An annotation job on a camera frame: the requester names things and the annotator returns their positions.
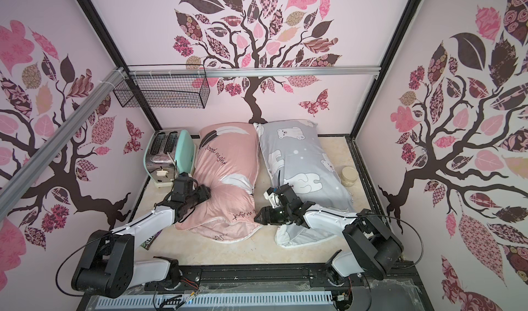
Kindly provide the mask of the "pink feather pillow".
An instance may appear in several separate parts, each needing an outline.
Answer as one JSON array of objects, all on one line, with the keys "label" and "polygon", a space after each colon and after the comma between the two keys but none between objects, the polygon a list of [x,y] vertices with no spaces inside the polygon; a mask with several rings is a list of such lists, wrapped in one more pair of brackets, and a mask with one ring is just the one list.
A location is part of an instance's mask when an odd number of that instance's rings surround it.
[{"label": "pink feather pillow", "polygon": [[255,234],[254,187],[259,172],[259,139],[249,123],[211,125],[199,132],[193,177],[210,188],[211,197],[174,227],[220,243],[236,243]]}]

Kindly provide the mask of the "grey polar bear pillow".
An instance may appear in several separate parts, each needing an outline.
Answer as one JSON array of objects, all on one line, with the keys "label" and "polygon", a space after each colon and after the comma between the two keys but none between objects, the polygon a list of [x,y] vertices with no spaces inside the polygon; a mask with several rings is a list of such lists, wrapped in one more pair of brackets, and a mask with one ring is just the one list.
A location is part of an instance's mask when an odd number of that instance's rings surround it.
[{"label": "grey polar bear pillow", "polygon": [[352,212],[353,198],[320,144],[316,123],[277,121],[254,128],[273,188],[289,184],[303,201]]}]

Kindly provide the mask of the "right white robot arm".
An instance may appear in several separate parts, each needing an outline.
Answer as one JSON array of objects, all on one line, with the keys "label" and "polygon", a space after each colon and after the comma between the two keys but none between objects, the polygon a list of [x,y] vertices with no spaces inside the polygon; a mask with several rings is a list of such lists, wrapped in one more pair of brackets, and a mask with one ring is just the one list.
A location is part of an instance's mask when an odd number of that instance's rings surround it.
[{"label": "right white robot arm", "polygon": [[315,202],[303,201],[285,184],[264,193],[271,205],[263,207],[254,221],[261,225],[296,225],[318,229],[345,238],[349,250],[339,250],[325,264],[329,283],[340,286],[351,275],[365,275],[376,280],[388,277],[404,247],[381,216],[363,209],[346,213]]}]

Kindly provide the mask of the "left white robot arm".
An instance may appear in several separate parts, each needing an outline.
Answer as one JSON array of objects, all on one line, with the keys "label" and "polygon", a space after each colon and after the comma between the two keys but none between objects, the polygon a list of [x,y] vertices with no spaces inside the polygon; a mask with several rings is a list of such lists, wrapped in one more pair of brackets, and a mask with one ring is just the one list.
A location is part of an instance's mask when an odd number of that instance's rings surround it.
[{"label": "left white robot arm", "polygon": [[149,213],[122,227],[90,235],[82,247],[71,288],[113,299],[147,283],[174,289],[182,280],[177,260],[156,257],[136,261],[135,252],[155,234],[188,219],[198,205],[210,198],[209,187],[199,184],[188,173],[180,174],[170,192]]}]

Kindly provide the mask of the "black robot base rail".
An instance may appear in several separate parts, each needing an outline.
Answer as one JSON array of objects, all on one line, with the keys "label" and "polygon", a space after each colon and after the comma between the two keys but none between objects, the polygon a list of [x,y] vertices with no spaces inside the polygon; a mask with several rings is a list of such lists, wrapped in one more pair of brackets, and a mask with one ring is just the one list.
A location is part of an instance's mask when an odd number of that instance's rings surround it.
[{"label": "black robot base rail", "polygon": [[[279,293],[325,291],[332,305],[261,306],[234,308],[191,308],[185,310],[432,310],[420,276],[400,262],[383,280],[357,274],[340,286],[329,283],[325,264],[264,264],[224,266],[181,266],[182,279],[172,290],[155,283],[138,286],[127,295],[203,293]],[[99,296],[83,297],[78,310],[89,310]],[[173,310],[182,310],[179,304]]]}]

